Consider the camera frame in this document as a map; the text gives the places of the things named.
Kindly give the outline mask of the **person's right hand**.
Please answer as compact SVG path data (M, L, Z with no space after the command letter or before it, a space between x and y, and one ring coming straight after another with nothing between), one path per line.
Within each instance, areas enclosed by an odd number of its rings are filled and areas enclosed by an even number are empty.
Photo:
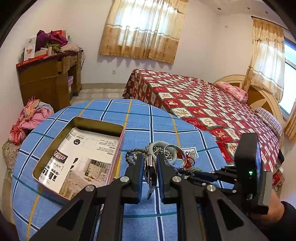
M250 217L252 220L259 221L262 225L273 225L280 221L284 211L284 205L280 202L276 192L272 189L267 215L252 214Z

